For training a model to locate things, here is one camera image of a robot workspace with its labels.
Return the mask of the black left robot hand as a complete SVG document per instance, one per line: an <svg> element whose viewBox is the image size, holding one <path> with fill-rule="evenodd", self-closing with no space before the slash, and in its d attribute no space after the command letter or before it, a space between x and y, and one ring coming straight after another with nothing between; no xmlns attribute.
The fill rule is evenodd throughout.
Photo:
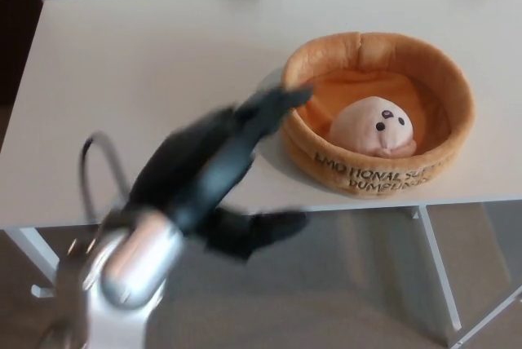
<svg viewBox="0 0 522 349"><path fill-rule="evenodd" d="M250 170L259 141L311 97L310 86L276 86L171 133L140 171L126 206L159 210L185 236L240 260L297 235L309 223L304 212L244 215L220 203Z"/></svg>

